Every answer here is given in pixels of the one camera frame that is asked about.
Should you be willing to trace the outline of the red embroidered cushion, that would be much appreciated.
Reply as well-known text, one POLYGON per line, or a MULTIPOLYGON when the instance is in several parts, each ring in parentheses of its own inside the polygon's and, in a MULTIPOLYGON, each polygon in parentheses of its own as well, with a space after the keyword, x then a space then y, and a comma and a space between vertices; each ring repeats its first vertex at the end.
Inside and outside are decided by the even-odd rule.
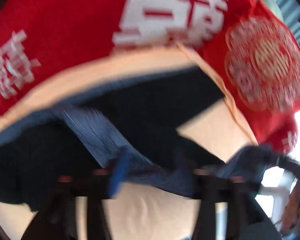
POLYGON ((300 47, 285 24, 257 0, 200 54, 223 79, 257 142, 289 153, 298 138, 300 47))

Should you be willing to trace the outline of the peach towel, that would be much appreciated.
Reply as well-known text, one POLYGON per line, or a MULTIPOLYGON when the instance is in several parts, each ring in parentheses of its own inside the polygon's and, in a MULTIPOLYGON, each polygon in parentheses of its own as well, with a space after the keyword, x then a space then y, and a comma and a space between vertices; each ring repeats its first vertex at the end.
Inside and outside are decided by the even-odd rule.
MULTIPOLYGON (((129 51, 63 70, 31 89, 18 103, 0 116, 0 132, 35 111, 96 86, 127 77, 188 70, 198 65, 221 89, 225 97, 217 105, 177 130, 223 160, 240 147, 257 144, 247 120, 236 107, 222 78, 197 52, 178 45, 129 51)), ((194 227, 198 202, 164 192, 152 186, 124 183, 114 200, 106 201, 106 214, 115 239, 179 239, 194 227)))

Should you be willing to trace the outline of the red blanket with white characters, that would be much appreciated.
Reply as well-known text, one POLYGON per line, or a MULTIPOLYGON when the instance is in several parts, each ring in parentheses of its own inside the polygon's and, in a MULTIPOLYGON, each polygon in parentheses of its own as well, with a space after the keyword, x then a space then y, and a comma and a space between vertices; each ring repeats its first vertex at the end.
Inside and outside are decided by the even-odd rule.
POLYGON ((8 0, 0 11, 0 116, 66 68, 120 49, 201 46, 254 0, 8 0))

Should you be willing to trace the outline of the black pants with blue trim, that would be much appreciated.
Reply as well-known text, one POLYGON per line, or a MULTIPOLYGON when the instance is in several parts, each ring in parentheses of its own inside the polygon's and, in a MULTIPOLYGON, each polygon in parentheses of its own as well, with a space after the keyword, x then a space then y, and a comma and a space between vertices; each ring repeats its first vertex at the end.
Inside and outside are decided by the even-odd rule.
POLYGON ((105 168, 125 148, 125 180, 192 197, 191 170, 259 184, 265 147, 247 146, 225 164, 177 128, 223 98, 198 66, 131 77, 36 111, 0 132, 0 202, 39 209, 61 176, 105 168))

